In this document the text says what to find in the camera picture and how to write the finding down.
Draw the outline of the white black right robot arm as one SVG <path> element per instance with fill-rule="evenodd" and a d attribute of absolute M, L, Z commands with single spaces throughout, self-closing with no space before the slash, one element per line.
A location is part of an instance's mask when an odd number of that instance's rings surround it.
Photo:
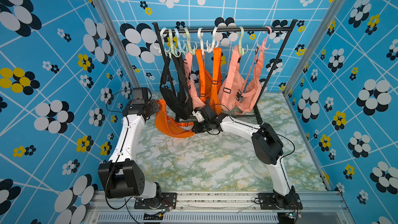
<path fill-rule="evenodd" d="M 194 113 L 197 121 L 192 130 L 194 133 L 204 133 L 211 130 L 229 132 L 252 142 L 256 157 L 269 171 L 273 182 L 273 194 L 278 208 L 303 209 L 299 195 L 290 182 L 283 162 L 283 143 L 278 134 L 267 123 L 263 125 L 249 124 L 238 121 L 228 114 L 207 113 L 200 110 Z"/>

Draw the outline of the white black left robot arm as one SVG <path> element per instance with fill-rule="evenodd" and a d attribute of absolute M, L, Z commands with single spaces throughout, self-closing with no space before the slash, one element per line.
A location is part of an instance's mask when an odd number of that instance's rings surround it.
<path fill-rule="evenodd" d="M 105 199 L 135 197 L 147 208 L 158 208 L 162 203 L 159 183 L 145 179 L 136 160 L 136 149 L 141 132 L 150 117 L 159 111 L 149 88 L 134 88 L 133 97 L 122 111 L 122 130 L 109 160 L 98 167 Z"/>

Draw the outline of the black bag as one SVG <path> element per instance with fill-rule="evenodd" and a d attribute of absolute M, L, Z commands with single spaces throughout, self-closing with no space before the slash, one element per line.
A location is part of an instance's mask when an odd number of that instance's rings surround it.
<path fill-rule="evenodd" d="M 176 94 L 171 89 L 166 88 L 170 61 L 173 60 L 179 81 L 179 91 Z M 165 62 L 161 80 L 160 80 L 160 92 L 165 100 L 167 106 L 176 114 L 176 116 L 183 120 L 188 120 L 193 112 L 192 97 L 189 95 L 189 87 L 187 84 L 187 78 L 183 70 L 182 59 L 177 58 L 173 54 L 169 54 L 169 59 Z"/>

